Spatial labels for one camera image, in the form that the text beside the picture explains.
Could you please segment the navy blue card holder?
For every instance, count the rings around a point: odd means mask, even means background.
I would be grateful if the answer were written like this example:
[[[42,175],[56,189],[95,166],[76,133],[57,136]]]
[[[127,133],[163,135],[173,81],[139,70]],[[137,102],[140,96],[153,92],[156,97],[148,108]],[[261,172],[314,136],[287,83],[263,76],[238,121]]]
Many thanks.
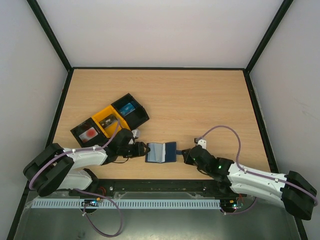
[[[146,163],[175,163],[177,161],[177,156],[182,155],[182,151],[177,149],[176,142],[151,142],[147,144],[147,147],[149,148],[149,151],[145,156]]]

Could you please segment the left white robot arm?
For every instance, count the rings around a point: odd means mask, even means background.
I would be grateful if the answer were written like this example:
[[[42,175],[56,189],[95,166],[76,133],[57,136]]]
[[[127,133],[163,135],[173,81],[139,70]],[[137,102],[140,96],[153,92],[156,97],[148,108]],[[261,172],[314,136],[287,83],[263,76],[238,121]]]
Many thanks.
[[[57,190],[94,193],[99,187],[99,179],[90,166],[114,163],[118,157],[143,157],[149,151],[147,144],[136,141],[134,131],[122,128],[101,145],[63,148],[52,143],[23,169],[23,174],[29,182],[29,189],[41,197]]]

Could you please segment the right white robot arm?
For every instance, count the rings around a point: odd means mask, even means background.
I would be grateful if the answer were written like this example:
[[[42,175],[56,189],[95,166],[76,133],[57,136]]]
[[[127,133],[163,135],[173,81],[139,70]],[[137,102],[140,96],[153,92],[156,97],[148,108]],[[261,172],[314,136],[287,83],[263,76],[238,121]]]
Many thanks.
[[[298,172],[271,173],[241,165],[231,159],[214,157],[202,146],[182,150],[184,163],[217,182],[218,191],[264,199],[301,220],[312,218],[317,190]]]

